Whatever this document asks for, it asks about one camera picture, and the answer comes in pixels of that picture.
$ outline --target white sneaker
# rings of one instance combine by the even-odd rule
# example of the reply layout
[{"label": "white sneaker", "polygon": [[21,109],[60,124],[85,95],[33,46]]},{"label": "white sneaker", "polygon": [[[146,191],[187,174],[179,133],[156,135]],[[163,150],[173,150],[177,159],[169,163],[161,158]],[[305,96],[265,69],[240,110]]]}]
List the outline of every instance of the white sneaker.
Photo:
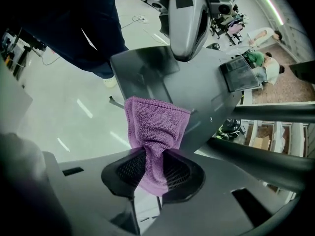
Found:
[{"label": "white sneaker", "polygon": [[113,88],[115,85],[117,85],[117,80],[115,75],[112,78],[104,79],[104,84],[107,88]]}]

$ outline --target desk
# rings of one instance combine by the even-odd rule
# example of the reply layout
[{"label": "desk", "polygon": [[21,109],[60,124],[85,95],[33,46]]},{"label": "desk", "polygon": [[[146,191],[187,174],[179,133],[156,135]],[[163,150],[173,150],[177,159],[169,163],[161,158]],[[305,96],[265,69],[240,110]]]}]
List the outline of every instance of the desk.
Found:
[{"label": "desk", "polygon": [[189,62],[175,60],[169,46],[130,50],[112,56],[124,99],[131,96],[170,102],[191,111],[180,149],[198,150],[222,125],[242,94],[229,92],[220,65],[230,58],[202,48]]}]

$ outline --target cardboard box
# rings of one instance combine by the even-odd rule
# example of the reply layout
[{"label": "cardboard box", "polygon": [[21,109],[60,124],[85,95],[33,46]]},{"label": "cardboard box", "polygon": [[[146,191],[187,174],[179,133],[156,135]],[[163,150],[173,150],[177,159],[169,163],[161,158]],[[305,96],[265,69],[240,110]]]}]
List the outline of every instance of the cardboard box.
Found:
[{"label": "cardboard box", "polygon": [[256,137],[254,139],[254,143],[253,143],[253,147],[254,148],[260,148],[260,149],[265,149],[265,150],[268,150],[269,148],[269,145],[270,145],[270,139],[269,139],[269,136],[266,136],[264,138],[258,138]]}]

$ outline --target gray robot arm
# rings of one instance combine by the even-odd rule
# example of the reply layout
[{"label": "gray robot arm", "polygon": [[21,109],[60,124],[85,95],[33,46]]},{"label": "gray robot arm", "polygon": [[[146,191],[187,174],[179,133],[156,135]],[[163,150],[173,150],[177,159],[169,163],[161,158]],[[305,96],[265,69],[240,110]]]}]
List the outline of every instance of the gray robot arm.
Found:
[{"label": "gray robot arm", "polygon": [[212,18],[229,14],[236,0],[142,0],[160,11],[161,32],[179,61],[196,56],[207,40]]}]

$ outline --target beige carpet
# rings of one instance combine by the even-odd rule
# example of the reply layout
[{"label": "beige carpet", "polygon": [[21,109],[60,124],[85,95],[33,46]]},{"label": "beige carpet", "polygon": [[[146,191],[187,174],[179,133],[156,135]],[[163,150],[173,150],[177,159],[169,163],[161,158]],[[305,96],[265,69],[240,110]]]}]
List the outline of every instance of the beige carpet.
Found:
[{"label": "beige carpet", "polygon": [[252,91],[252,103],[281,103],[315,101],[315,93],[310,83],[299,80],[291,72],[288,65],[295,61],[279,45],[272,45],[261,49],[263,53],[270,52],[279,64],[285,67],[285,72],[280,74],[276,84],[264,85],[263,90]]}]

